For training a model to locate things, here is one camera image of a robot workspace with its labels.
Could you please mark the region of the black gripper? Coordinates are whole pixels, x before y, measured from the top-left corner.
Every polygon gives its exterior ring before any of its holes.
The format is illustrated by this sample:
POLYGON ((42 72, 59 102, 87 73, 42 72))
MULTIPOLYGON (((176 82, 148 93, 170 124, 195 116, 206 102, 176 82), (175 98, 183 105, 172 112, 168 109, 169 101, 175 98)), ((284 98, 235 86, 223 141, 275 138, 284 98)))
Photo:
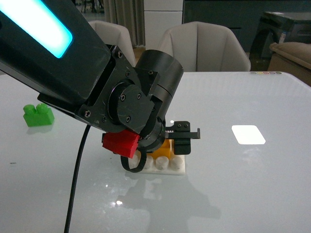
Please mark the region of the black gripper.
POLYGON ((200 129, 191 131, 189 121, 175 121, 171 126, 162 122, 156 124, 154 134, 138 141, 138 150, 153 152, 160 148, 165 139, 173 139, 173 152, 175 155, 188 155, 191 153, 191 140, 200 139, 200 129))

